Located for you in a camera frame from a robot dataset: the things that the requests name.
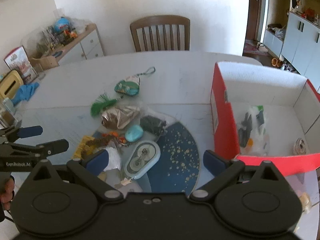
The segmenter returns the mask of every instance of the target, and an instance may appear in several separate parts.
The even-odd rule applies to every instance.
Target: green feather tassel
[[[123,96],[115,99],[110,99],[107,93],[101,94],[91,106],[91,109],[90,109],[91,116],[92,117],[98,116],[107,107],[114,106],[116,102],[121,98],[123,98]]]

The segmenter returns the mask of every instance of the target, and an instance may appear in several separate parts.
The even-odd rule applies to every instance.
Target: floor mat
[[[265,55],[265,56],[268,55],[268,52],[263,52],[263,51],[258,50],[256,41],[251,41],[251,40],[245,40],[243,53]]]
[[[194,189],[200,168],[199,152],[193,136],[180,123],[167,128],[167,134],[157,141],[161,156],[148,171],[152,192],[185,192]]]

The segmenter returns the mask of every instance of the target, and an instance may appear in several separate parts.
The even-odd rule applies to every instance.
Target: blue gripper pad
[[[32,126],[32,127],[20,128],[18,131],[18,136],[20,138],[28,138],[28,137],[41,135],[42,132],[43,132],[43,129],[41,126]]]
[[[107,150],[100,150],[82,161],[82,165],[94,176],[98,176],[105,169],[105,167],[108,166],[108,164],[109,153]]]
[[[203,164],[213,176],[218,176],[229,166],[229,161],[223,160],[212,151],[205,151],[203,154]]]

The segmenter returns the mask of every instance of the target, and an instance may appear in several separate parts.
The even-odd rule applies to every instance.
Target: green coin purse
[[[148,76],[153,74],[156,71],[155,67],[149,68],[143,73],[136,74],[135,76],[127,77],[119,81],[115,86],[115,91],[117,93],[125,94],[128,96],[135,96],[139,94],[140,91],[140,77],[139,76]]]

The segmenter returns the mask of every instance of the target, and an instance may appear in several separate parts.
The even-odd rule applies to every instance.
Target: wooden chair
[[[188,18],[178,16],[178,15],[157,15],[157,16],[145,17],[145,18],[139,19],[139,20],[130,24],[131,35],[132,35],[132,39],[133,39],[133,43],[134,43],[134,47],[136,49],[136,52],[141,51],[138,33],[137,33],[137,29],[141,29],[141,28],[142,28],[144,48],[146,51],[148,51],[146,32],[144,29],[145,27],[149,27],[151,50],[152,51],[155,50],[152,29],[151,29],[151,26],[154,26],[154,25],[156,26],[156,37],[157,37],[158,50],[161,50],[161,42],[160,42],[160,34],[159,34],[158,25],[162,25],[162,28],[163,28],[164,50],[168,50],[165,25],[170,25],[171,50],[173,50],[173,47],[174,47],[172,25],[177,25],[177,43],[178,43],[177,47],[178,47],[178,50],[180,50],[180,47],[181,47],[179,25],[184,25],[184,50],[190,50],[190,20]]]

